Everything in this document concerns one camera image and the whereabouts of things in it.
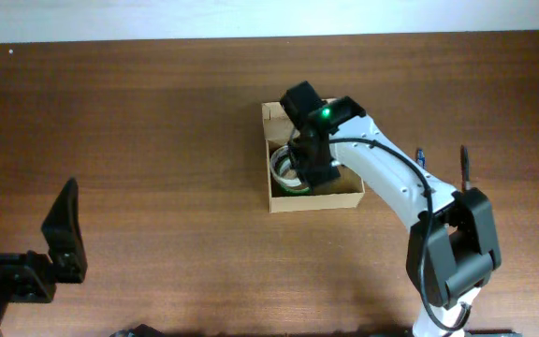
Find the white wall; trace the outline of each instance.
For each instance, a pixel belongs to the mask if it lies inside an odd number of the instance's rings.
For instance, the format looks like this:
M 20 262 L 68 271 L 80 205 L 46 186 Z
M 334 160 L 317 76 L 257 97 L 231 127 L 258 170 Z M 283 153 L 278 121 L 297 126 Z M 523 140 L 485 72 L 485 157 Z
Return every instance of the white wall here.
M 539 29 L 539 0 L 0 0 L 0 42 Z

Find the cardboard box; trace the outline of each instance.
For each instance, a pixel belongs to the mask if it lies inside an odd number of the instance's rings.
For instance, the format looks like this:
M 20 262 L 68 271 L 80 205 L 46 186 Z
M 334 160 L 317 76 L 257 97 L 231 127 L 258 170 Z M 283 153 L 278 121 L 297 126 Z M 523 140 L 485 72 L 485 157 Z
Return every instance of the cardboard box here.
M 341 178 L 315 188 L 310 195 L 287 195 L 271 178 L 270 156 L 288 142 L 293 125 L 278 102 L 263 103 L 261 111 L 266 139 L 269 212 L 352 208 L 358 205 L 365 194 L 365 184 L 351 169 L 342 166 L 338 167 Z

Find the wood grain surface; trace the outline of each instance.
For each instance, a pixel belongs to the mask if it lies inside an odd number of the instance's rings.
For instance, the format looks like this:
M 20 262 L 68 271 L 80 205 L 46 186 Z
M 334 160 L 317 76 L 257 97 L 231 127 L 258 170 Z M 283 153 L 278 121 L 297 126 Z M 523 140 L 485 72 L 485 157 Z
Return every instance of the wood grain surface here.
M 503 252 L 469 328 L 539 336 L 539 32 L 0 45 L 0 252 L 46 252 L 75 176 L 89 260 L 4 334 L 411 326 L 408 236 L 375 194 L 269 214 L 260 103 L 302 80 L 457 186 L 469 147 Z

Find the open box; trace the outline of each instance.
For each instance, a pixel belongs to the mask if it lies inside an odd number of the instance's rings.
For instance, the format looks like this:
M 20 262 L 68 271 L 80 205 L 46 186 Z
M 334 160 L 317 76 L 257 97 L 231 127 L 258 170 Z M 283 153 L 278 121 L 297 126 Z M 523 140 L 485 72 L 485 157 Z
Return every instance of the open box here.
M 270 156 L 285 145 L 293 125 L 278 102 L 263 103 L 263 131 L 266 139 L 266 166 L 268 169 L 269 212 L 292 212 L 356 207 L 365 194 L 363 180 L 351 169 L 338 167 L 341 177 L 315 188 L 310 195 L 292 196 L 271 178 Z

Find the wooden table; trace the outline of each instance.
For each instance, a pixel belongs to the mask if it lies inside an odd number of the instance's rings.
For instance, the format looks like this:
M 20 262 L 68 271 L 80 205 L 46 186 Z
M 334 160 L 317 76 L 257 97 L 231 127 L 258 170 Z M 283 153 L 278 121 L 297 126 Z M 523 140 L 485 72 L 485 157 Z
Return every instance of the wooden table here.
M 503 265 L 469 328 L 539 336 L 539 32 L 0 45 L 0 252 L 80 184 L 86 282 L 12 304 L 6 336 L 299 333 L 410 326 L 407 234 L 358 208 L 269 214 L 260 103 L 308 80 L 350 95 L 490 197 Z

